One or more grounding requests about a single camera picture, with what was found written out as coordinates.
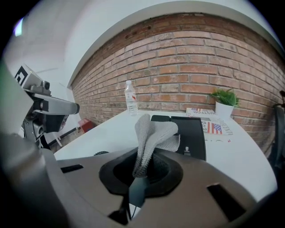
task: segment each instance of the plastic water bottle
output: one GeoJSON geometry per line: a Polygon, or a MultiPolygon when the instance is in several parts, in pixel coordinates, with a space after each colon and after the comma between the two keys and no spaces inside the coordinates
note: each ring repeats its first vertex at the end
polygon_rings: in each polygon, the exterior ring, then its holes
{"type": "Polygon", "coordinates": [[[135,95],[135,89],[133,88],[130,80],[126,81],[125,96],[129,114],[131,116],[136,116],[138,114],[138,103],[135,95]]]}

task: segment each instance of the brick wall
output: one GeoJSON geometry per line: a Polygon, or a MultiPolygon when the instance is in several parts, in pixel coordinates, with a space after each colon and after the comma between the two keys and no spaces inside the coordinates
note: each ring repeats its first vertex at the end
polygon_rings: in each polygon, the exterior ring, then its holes
{"type": "Polygon", "coordinates": [[[284,89],[282,58],[248,28],[209,15],[177,14],[136,24],[107,41],[72,83],[80,116],[96,124],[123,112],[125,81],[139,108],[214,109],[209,93],[235,89],[233,117],[263,151],[274,136],[272,105],[284,89]]]}

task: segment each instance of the green leaves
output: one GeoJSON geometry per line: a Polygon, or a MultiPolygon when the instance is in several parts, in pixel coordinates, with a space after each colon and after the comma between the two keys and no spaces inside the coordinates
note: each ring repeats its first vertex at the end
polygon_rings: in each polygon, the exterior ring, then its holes
{"type": "Polygon", "coordinates": [[[236,97],[232,88],[226,91],[222,89],[217,89],[217,91],[212,93],[210,96],[214,97],[216,101],[224,105],[230,105],[235,107],[239,105],[239,98],[236,97]]]}

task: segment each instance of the knitted cloth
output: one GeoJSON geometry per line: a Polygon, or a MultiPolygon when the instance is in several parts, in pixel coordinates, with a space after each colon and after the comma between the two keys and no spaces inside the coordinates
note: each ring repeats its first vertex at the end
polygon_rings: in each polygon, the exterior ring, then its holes
{"type": "Polygon", "coordinates": [[[146,177],[147,166],[155,148],[175,152],[178,150],[180,137],[174,136],[178,126],[173,122],[151,121],[149,114],[144,114],[135,124],[138,137],[138,153],[133,177],[146,177]]]}

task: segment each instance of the white table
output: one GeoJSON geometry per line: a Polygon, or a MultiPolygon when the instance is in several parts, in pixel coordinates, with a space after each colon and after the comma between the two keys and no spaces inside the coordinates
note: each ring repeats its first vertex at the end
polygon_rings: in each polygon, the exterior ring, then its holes
{"type": "MultiPolygon", "coordinates": [[[[138,146],[134,125],[143,114],[186,116],[186,113],[127,111],[100,124],[55,153],[57,160],[93,156],[100,151],[114,152],[138,146]]],[[[236,180],[259,201],[277,189],[270,164],[253,139],[232,119],[226,121],[233,135],[205,134],[207,162],[236,180]]]]}

